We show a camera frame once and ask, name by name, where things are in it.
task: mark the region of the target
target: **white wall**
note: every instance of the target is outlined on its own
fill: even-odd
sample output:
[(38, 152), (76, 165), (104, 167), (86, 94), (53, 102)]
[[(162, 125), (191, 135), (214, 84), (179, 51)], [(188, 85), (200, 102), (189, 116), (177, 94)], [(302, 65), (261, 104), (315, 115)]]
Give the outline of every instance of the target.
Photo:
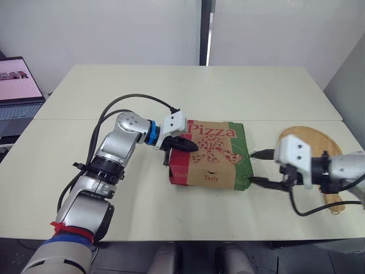
[(325, 88), (325, 94), (365, 149), (365, 36)]
[(209, 65), (304, 66), (323, 90), (364, 31), (364, 0), (218, 0)]
[(46, 94), (76, 63), (197, 65), (200, 12), (200, 0), (0, 1), (0, 50)]

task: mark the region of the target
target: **laptop screen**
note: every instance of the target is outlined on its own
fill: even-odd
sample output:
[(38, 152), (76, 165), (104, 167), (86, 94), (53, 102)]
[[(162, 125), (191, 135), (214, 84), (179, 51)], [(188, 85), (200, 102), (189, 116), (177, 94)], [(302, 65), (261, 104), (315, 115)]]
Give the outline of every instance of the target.
[(21, 57), (0, 61), (0, 103), (44, 100)]

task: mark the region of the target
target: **cardboard box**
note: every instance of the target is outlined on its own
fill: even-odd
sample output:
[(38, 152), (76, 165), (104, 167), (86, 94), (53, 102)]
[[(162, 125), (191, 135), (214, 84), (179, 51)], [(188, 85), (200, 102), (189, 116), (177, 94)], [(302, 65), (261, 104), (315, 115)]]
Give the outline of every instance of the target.
[(188, 132), (183, 136), (195, 142), (199, 150), (172, 151), (172, 184), (234, 190), (250, 186), (253, 172), (242, 124), (189, 120)]

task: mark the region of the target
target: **black pole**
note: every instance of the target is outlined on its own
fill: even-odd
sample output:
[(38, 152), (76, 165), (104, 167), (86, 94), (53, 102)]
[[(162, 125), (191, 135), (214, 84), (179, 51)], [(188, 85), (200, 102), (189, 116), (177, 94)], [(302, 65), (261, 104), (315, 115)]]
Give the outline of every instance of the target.
[(210, 20), (211, 9), (212, 9), (212, 0), (201, 0), (199, 66), (206, 65), (206, 54), (208, 52), (209, 20)]

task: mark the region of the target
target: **black cable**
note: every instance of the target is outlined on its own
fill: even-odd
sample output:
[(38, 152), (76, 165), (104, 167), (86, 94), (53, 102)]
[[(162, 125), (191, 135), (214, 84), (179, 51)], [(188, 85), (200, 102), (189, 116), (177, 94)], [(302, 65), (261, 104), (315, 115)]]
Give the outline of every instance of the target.
[(323, 209), (327, 209), (327, 208), (335, 207), (335, 206), (340, 206), (342, 204), (361, 204), (360, 201), (343, 201), (343, 202), (336, 202), (336, 203), (326, 204), (326, 205), (323, 205), (321, 207), (317, 207), (317, 208), (314, 208), (312, 210), (309, 210), (307, 212), (299, 212), (298, 209), (297, 209), (297, 206), (295, 205), (295, 202), (294, 202), (293, 186), (289, 186), (289, 196), (290, 196), (291, 205), (292, 205), (295, 213), (298, 214), (299, 216), (308, 216), (308, 215), (311, 215), (311, 214), (316, 213), (318, 211), (321, 211)]
[[(92, 135), (91, 135), (91, 139), (90, 139), (90, 145), (89, 145), (89, 150), (88, 150), (88, 154), (87, 154), (87, 159), (86, 159), (86, 163), (85, 165), (89, 165), (91, 160), (92, 160), (92, 157), (95, 153), (95, 148), (96, 148), (96, 145), (98, 143), (98, 136), (99, 136), (99, 131), (100, 131), (100, 127), (102, 125), (102, 123), (108, 119), (110, 116), (116, 114), (116, 113), (119, 113), (119, 112), (127, 112), (127, 111), (130, 111), (130, 110), (115, 110), (115, 111), (112, 111), (110, 112), (109, 114), (106, 114), (108, 112), (108, 110), (117, 102), (123, 100), (123, 99), (127, 99), (127, 98), (132, 98), (132, 97), (141, 97), (141, 98), (147, 98), (147, 99), (151, 99), (151, 100), (154, 100), (158, 103), (161, 103), (163, 104), (164, 106), (168, 107), (170, 109), (170, 112), (171, 113), (175, 113), (177, 111), (179, 111), (178, 109), (170, 106), (168, 103), (156, 98), (156, 97), (153, 97), (153, 96), (150, 96), (150, 95), (145, 95), (145, 94), (127, 94), (127, 95), (123, 95), (121, 97), (118, 97), (116, 98), (115, 100), (113, 100), (110, 104), (107, 105), (107, 107), (103, 110), (102, 114), (100, 115), (99, 117), (99, 120), (98, 120), (98, 123), (96, 124), (93, 132), (92, 132)], [(75, 185), (75, 183), (77, 182), (77, 180), (80, 178), (80, 176), (83, 174), (83, 171), (80, 171), (67, 185), (66, 187), (64, 188), (64, 190), (62, 191), (59, 199), (58, 199), (58, 202), (57, 202), (57, 212), (60, 210), (61, 206), (62, 206), (62, 201), (63, 201), (63, 198), (66, 194), (66, 192), (69, 190), (69, 189), (72, 189)]]
[(348, 190), (351, 187), (356, 186), (357, 184), (361, 183), (363, 180), (365, 179), (365, 174), (361, 175), (360, 177), (358, 177), (355, 181), (353, 181), (351, 184), (348, 184), (344, 187), (341, 188), (340, 191), (344, 191), (344, 190)]
[(18, 242), (19, 245), (21, 245), (25, 249), (29, 249), (29, 250), (33, 250), (33, 251), (37, 250), (36, 248), (27, 247), (26, 245), (22, 244), (19, 239), (17, 239), (17, 242)]

